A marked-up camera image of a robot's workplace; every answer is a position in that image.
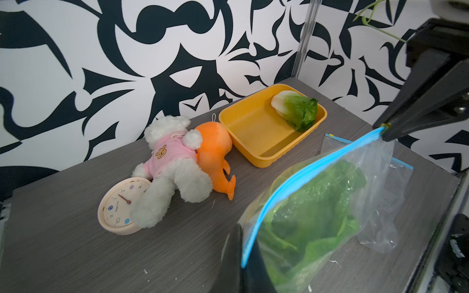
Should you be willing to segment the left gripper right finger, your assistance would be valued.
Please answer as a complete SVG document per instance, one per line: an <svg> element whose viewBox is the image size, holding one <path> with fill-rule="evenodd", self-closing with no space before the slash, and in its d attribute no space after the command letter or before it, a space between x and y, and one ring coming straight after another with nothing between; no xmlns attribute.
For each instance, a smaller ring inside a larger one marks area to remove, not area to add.
<svg viewBox="0 0 469 293"><path fill-rule="evenodd" d="M242 293L276 293L267 273L260 247L254 242L246 267L243 269Z"/></svg>

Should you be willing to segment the clear zipper bag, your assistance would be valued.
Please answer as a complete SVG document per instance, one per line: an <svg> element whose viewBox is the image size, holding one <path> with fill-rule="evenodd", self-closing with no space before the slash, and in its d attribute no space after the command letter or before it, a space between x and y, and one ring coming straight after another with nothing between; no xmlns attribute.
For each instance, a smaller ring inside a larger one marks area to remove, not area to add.
<svg viewBox="0 0 469 293"><path fill-rule="evenodd" d="M394 145L376 128L281 173L240 219L241 269L278 293L300 293L358 235L384 198Z"/></svg>
<svg viewBox="0 0 469 293"><path fill-rule="evenodd" d="M327 238L315 247L330 254L350 238L379 253L398 244L395 217L403 206L404 192L413 167L392 154L394 144L377 139L328 167L320 183L329 203L322 219L330 224Z"/></svg>

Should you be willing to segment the yellow plastic tray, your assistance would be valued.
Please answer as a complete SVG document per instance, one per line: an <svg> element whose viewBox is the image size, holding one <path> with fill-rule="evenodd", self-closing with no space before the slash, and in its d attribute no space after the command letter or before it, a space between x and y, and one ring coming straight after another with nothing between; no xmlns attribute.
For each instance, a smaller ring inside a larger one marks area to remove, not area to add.
<svg viewBox="0 0 469 293"><path fill-rule="evenodd" d="M233 145L255 167L266 168L289 152L319 127L328 116L318 105L315 124L303 133L296 131L271 106L272 98L284 90L302 93L286 84L274 84L243 98L219 113Z"/></svg>

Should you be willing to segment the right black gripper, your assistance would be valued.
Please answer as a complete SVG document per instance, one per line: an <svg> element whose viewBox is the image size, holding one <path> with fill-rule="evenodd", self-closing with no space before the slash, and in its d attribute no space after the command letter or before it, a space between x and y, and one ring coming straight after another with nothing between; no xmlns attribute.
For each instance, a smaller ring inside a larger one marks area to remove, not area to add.
<svg viewBox="0 0 469 293"><path fill-rule="evenodd" d="M385 142L469 118L469 26L438 18L406 43L411 72L373 127Z"/></svg>

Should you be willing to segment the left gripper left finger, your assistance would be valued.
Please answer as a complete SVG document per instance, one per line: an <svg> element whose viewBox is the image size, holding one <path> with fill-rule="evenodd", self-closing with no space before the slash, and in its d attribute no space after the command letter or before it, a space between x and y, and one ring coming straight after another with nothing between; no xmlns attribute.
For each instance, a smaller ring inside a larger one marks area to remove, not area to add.
<svg viewBox="0 0 469 293"><path fill-rule="evenodd" d="M222 252L222 261L211 293L241 293L243 271L241 268L243 230L237 223L231 230Z"/></svg>

